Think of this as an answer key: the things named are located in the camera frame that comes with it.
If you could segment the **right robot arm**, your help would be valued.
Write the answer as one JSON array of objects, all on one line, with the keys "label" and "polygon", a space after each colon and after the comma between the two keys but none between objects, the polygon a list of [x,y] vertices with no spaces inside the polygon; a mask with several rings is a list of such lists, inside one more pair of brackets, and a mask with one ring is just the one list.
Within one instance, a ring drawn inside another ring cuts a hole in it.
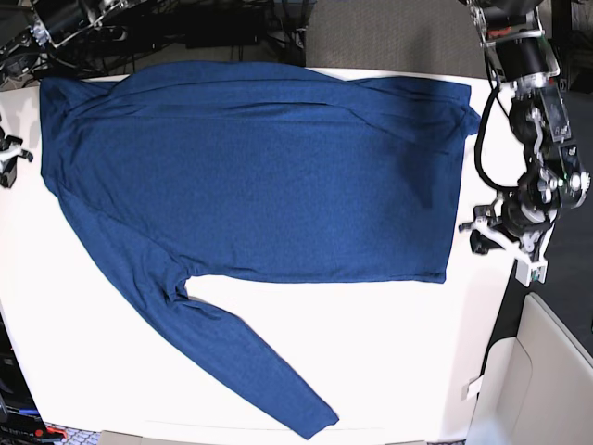
[{"label": "right robot arm", "polygon": [[31,1],[29,6],[1,2],[1,51],[24,42],[59,48],[82,32],[98,28],[141,1]]}]

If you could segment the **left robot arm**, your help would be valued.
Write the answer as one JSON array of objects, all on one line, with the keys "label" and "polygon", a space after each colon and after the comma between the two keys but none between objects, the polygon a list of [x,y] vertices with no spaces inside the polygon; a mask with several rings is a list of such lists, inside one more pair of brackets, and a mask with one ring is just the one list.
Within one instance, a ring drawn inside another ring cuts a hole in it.
[{"label": "left robot arm", "polygon": [[[468,1],[478,31],[490,94],[473,149],[474,167],[496,191],[491,204],[477,206],[470,232],[473,253],[516,249],[530,261],[543,256],[545,244],[562,210],[580,207],[590,175],[583,167],[566,106],[554,79],[560,66],[545,36],[537,1]],[[486,126],[505,87],[511,107],[505,115],[523,145],[525,172],[514,185],[494,181],[483,166]]]}]

